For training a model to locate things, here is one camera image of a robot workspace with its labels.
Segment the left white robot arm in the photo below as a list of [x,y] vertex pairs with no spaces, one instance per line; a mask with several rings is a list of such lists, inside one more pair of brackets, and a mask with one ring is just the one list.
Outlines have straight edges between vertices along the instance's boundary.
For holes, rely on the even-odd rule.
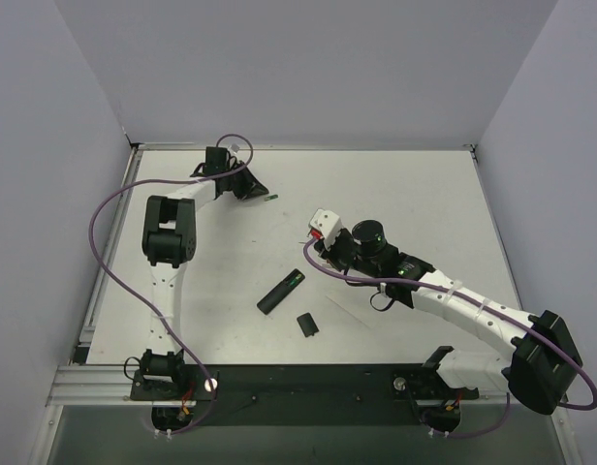
[[145,206],[141,248],[151,274],[151,311],[146,349],[140,358],[140,383],[166,398],[192,385],[180,332],[182,286],[197,247],[198,210],[231,193],[240,201],[268,194],[268,189],[237,158],[238,148],[211,146],[204,161],[184,183],[166,195],[153,195]]

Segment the black battery cover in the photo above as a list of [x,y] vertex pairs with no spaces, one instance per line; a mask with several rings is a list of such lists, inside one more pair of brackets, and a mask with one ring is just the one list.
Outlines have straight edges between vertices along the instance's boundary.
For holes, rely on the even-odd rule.
[[319,328],[310,313],[298,316],[297,322],[305,338],[314,336],[319,332]]

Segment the black remote control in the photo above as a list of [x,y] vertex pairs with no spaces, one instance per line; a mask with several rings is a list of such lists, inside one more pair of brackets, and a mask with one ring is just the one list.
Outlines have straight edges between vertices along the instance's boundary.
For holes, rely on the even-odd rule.
[[272,290],[270,290],[257,304],[256,307],[264,314],[268,315],[276,306],[278,306],[304,279],[295,286],[290,286],[289,282],[293,276],[301,273],[297,268],[293,269],[285,278],[283,278]]

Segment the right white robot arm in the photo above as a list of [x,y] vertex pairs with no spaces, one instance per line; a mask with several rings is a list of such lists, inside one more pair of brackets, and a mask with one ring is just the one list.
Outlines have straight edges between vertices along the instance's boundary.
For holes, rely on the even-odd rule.
[[449,388],[511,393],[530,410],[550,415],[561,406],[582,361],[572,335],[550,310],[534,315],[471,292],[385,238],[382,225],[365,220],[352,229],[326,212],[310,223],[315,250],[336,271],[354,270],[394,302],[436,316],[492,348],[489,354],[449,349],[436,363]]

